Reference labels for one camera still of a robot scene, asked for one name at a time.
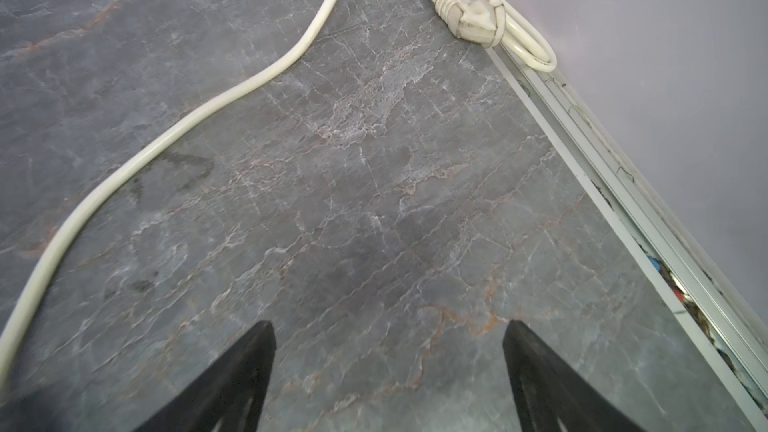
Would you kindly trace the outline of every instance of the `wall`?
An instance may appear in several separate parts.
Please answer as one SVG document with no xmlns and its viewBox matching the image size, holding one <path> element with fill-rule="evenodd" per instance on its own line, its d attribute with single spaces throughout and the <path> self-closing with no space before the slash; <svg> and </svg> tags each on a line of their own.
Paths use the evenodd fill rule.
<svg viewBox="0 0 768 432">
<path fill-rule="evenodd" d="M 509 0 L 768 324 L 768 0 Z"/>
</svg>

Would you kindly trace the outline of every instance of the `power cord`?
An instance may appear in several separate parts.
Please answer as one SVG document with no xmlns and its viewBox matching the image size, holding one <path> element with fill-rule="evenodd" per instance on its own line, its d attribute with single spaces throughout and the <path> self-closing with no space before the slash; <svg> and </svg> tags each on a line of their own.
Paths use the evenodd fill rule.
<svg viewBox="0 0 768 432">
<path fill-rule="evenodd" d="M 5 385 L 18 348 L 24 340 L 56 267 L 80 229 L 120 186 L 153 158 L 218 110 L 255 91 L 293 65 L 317 38 L 337 0 L 324 0 L 299 42 L 261 72 L 222 92 L 176 122 L 99 184 L 72 211 L 43 251 L 27 280 L 0 336 L 0 387 Z M 552 71 L 557 65 L 552 48 L 533 26 L 505 0 L 431 0 L 438 15 L 458 38 L 484 47 L 502 44 L 531 68 Z"/>
</svg>

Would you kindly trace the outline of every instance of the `stain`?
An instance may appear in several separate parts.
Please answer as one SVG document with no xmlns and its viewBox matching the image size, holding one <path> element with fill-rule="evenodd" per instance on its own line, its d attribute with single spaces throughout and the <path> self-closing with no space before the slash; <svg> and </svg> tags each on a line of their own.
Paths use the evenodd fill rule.
<svg viewBox="0 0 768 432">
<path fill-rule="evenodd" d="M 396 163 L 400 165 L 400 167 L 404 167 L 411 163 L 413 152 L 411 152 L 411 148 L 408 146 L 400 146 L 395 151 L 395 158 Z"/>
<path fill-rule="evenodd" d="M 159 159 L 170 162 L 175 166 L 192 166 L 202 168 L 199 174 L 193 178 L 190 178 L 185 184 L 179 187 L 179 190 L 189 190 L 195 186 L 195 184 L 208 177 L 214 170 L 214 160 L 212 158 L 191 156 L 187 154 L 179 154 L 176 152 L 166 152 L 160 156 Z"/>
<path fill-rule="evenodd" d="M 144 186 L 141 185 L 141 180 L 139 177 L 133 177 L 130 180 L 129 191 L 131 194 L 133 194 L 134 197 L 136 197 L 136 202 L 141 201 L 141 196 L 144 193 Z"/>
<path fill-rule="evenodd" d="M 135 290 L 136 292 L 145 293 L 146 291 L 154 287 L 154 282 L 146 279 L 142 279 L 136 282 L 132 282 L 129 285 L 129 287 Z"/>
</svg>

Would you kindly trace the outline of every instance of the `black object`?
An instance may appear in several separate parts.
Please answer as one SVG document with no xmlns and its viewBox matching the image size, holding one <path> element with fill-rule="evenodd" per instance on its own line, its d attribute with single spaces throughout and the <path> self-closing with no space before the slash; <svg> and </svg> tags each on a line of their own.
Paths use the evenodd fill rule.
<svg viewBox="0 0 768 432">
<path fill-rule="evenodd" d="M 528 326 L 512 321 L 504 358 L 523 432 L 643 432 Z M 134 432 L 254 432 L 275 358 L 271 322 L 259 322 Z"/>
<path fill-rule="evenodd" d="M 175 399 L 135 432 L 254 432 L 270 383 L 277 342 L 257 322 Z"/>
<path fill-rule="evenodd" d="M 550 349 L 527 325 L 511 321 L 504 358 L 523 432 L 642 432 Z"/>
</svg>

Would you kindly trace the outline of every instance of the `floor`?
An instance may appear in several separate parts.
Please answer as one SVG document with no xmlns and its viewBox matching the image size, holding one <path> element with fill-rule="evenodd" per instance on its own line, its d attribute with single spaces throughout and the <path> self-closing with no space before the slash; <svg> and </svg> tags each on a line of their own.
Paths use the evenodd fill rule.
<svg viewBox="0 0 768 432">
<path fill-rule="evenodd" d="M 0 318 L 90 188 L 320 2 L 2 0 Z M 269 319 L 261 430 L 519 430 L 510 318 L 648 430 L 750 430 L 485 52 L 428 0 L 340 0 L 92 218 L 12 380 L 128 431 Z"/>
</svg>

